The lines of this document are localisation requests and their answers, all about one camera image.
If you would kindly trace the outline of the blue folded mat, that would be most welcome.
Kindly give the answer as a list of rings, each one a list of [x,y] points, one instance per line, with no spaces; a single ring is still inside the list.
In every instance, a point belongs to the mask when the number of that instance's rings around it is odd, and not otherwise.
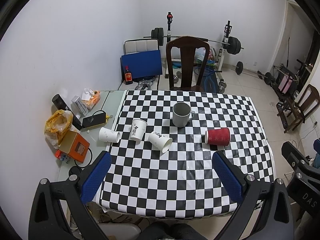
[[[129,68],[133,79],[162,75],[160,50],[144,51],[121,56],[121,67]]]

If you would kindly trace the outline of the black white checkered tablecloth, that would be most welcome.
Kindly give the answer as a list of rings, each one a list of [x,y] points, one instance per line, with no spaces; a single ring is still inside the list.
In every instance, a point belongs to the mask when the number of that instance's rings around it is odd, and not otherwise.
[[[195,112],[185,127],[172,123],[172,108],[185,102]],[[142,141],[130,140],[133,119],[147,122]],[[273,155],[251,98],[169,90],[122,93],[112,126],[120,141],[108,144],[111,167],[96,195],[106,209],[156,218],[202,218],[229,213],[237,204],[212,167],[222,151],[231,163],[258,180],[274,180]],[[209,129],[228,128],[228,146],[204,141]],[[156,131],[172,138],[161,153],[148,141]]]

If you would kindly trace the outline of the yellow plastic bag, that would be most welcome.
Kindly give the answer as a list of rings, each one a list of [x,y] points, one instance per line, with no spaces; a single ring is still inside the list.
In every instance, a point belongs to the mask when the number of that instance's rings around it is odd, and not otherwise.
[[[70,130],[73,120],[71,111],[57,110],[47,121],[44,135],[53,148],[59,148],[63,137]]]

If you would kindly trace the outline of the white paper cup lying left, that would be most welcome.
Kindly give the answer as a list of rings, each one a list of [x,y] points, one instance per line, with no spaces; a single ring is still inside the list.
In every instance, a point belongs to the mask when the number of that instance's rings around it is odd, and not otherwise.
[[[99,140],[102,142],[118,143],[120,141],[120,132],[102,127],[99,131]]]

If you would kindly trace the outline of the wooden chair by door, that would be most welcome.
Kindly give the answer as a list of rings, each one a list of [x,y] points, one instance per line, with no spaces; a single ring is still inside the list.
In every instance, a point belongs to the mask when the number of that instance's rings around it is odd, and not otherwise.
[[[307,85],[297,102],[291,98],[278,102],[276,104],[277,116],[280,117],[284,133],[294,131],[300,124],[304,124],[318,107],[319,91],[311,84]]]

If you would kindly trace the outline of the white paper cup upright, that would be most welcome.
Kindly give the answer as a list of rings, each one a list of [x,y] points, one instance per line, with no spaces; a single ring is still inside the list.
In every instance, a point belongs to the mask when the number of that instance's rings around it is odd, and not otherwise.
[[[147,122],[142,119],[133,119],[130,132],[130,140],[140,142],[146,132]]]

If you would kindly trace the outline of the small white box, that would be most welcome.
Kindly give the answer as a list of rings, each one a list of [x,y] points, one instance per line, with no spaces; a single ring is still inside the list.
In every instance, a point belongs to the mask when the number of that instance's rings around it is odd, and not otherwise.
[[[74,96],[72,98],[72,103],[78,108],[83,116],[86,116],[88,114],[88,109],[79,96]]]

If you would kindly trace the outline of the dark bottle red label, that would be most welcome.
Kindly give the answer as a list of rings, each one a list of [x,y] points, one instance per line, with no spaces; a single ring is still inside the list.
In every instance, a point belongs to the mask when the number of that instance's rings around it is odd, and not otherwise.
[[[133,84],[132,73],[130,72],[128,66],[125,66],[125,84],[126,84],[126,85],[131,85],[131,84]]]

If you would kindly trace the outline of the orange tissue pack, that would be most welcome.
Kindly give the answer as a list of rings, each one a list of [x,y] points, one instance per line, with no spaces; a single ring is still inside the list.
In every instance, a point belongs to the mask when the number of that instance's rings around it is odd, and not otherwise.
[[[91,110],[100,100],[100,91],[85,88],[83,90],[81,101],[88,110]]]

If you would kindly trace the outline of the white paper cup lying centre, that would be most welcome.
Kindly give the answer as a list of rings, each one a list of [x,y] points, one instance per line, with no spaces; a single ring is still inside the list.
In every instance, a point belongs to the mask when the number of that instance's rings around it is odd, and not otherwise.
[[[167,152],[172,145],[172,138],[165,137],[164,135],[156,131],[153,131],[149,134],[148,141],[161,153]]]

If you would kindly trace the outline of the orange cardboard box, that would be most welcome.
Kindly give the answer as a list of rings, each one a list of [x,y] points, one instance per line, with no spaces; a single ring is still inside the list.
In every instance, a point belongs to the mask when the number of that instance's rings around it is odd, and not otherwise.
[[[68,131],[63,137],[59,150],[72,159],[83,163],[90,143],[78,132]]]

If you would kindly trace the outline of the small barbell on floor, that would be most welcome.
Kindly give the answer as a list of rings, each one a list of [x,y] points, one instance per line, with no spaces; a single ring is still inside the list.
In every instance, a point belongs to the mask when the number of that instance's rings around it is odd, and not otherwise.
[[[271,85],[272,83],[275,82],[275,78],[270,72],[262,73],[259,70],[258,71],[253,71],[244,68],[244,64],[241,61],[238,61],[237,64],[235,65],[235,72],[237,75],[248,75],[251,77],[256,77],[264,81],[267,85]]]

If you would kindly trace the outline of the grey ceramic mug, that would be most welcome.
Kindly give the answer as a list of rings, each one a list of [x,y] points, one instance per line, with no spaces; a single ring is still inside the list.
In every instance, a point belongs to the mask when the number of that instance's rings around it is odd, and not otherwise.
[[[172,123],[178,127],[185,127],[195,115],[191,107],[185,102],[177,102],[172,108]]]

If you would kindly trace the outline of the barbell with black plates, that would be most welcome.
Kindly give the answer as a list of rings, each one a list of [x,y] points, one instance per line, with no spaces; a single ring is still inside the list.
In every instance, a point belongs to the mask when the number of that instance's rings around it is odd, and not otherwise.
[[[164,30],[163,28],[155,28],[152,29],[151,31],[151,35],[150,36],[144,36],[144,38],[153,38],[153,39],[157,39],[158,40],[158,44],[160,46],[163,46],[164,43],[164,39],[165,38],[179,38],[180,36],[172,36],[172,35],[164,35]],[[204,41],[204,42],[214,42],[214,43],[219,43],[223,46],[223,48],[225,50],[227,50],[227,53],[232,54],[232,55],[236,55],[238,53],[240,53],[240,50],[243,50],[244,48],[241,46],[241,42],[238,38],[236,37],[228,37],[228,41],[227,42],[220,42],[220,41],[215,41],[215,40],[209,40],[207,38],[201,38],[201,37],[197,37],[198,39]]]

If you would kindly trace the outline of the white paper cup lying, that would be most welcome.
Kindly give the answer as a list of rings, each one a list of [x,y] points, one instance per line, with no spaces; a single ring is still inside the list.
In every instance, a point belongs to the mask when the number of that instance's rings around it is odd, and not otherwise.
[[[120,141],[120,132],[102,127],[99,131],[99,140],[102,142],[118,143]]]
[[[149,134],[148,141],[161,153],[167,152],[172,145],[172,138],[165,137],[164,135],[156,131],[153,131]]]

